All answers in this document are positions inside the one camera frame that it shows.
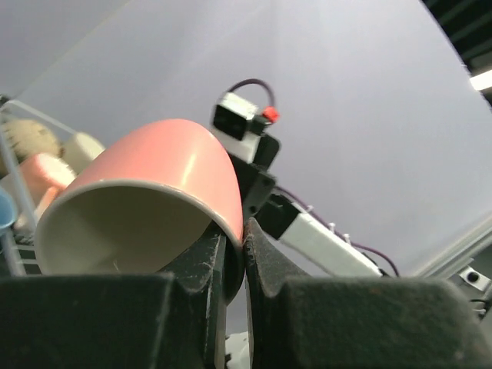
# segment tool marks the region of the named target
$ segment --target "mug rim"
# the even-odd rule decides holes
[[[69,201],[80,194],[87,192],[87,191],[92,191],[95,189],[99,188],[108,188],[108,187],[134,187],[134,188],[146,188],[149,190],[153,191],[159,191],[163,192],[165,194],[169,194],[171,196],[175,196],[176,198],[180,198],[187,203],[195,206],[198,210],[203,211],[206,215],[210,217],[212,221],[217,223],[217,225],[222,229],[222,231],[225,233],[225,235],[229,238],[232,246],[234,247],[234,251],[238,257],[238,260],[242,260],[242,240],[238,239],[233,232],[232,228],[228,226],[227,222],[223,217],[218,216],[216,213],[213,212],[212,209],[210,209],[203,201],[199,200],[195,196],[192,196],[190,194],[187,194],[183,192],[182,190],[179,190],[177,188],[174,188],[172,186],[169,186],[167,184],[162,184],[158,182],[153,182],[153,181],[147,181],[143,179],[131,179],[131,178],[119,178],[119,179],[100,179],[98,181],[89,183],[89,184],[84,184],[80,187],[74,188],[73,190],[67,191],[66,193],[62,193],[60,196],[58,196],[50,206],[46,209],[46,211],[43,213],[41,218],[38,221],[38,225],[35,229],[35,234],[34,234],[34,246],[35,250],[39,250],[39,246],[36,246],[36,244],[39,243],[39,238],[42,237],[43,234],[43,224],[51,217],[52,213],[56,211],[56,209],[66,201]],[[36,259],[39,263],[39,266],[41,269],[43,269],[42,265],[44,264],[44,261],[42,260],[43,257],[39,257],[41,255],[36,255]]]
[[[14,198],[3,188],[0,187],[0,198],[4,199],[7,202],[7,205],[10,210],[10,219],[5,223],[0,223],[0,231],[4,231],[9,228],[11,225],[15,223],[18,217],[18,209],[15,204]]]

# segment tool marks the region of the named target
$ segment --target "ceiling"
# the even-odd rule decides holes
[[[492,69],[492,1],[424,0],[472,75]],[[482,91],[492,104],[492,88]]]

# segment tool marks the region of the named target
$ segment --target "blue cup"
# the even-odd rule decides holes
[[[0,236],[17,220],[17,206],[6,190],[0,187]]]

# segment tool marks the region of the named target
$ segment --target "red connector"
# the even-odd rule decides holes
[[[273,106],[267,106],[263,110],[262,115],[266,119],[268,119],[272,124],[274,124],[277,121],[278,117],[280,117],[280,115],[278,114],[278,111]]]

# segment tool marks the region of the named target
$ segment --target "gray backdrop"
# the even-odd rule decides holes
[[[406,275],[490,214],[489,106],[416,0],[10,0],[0,27],[0,92],[107,145],[268,81],[280,183]]]

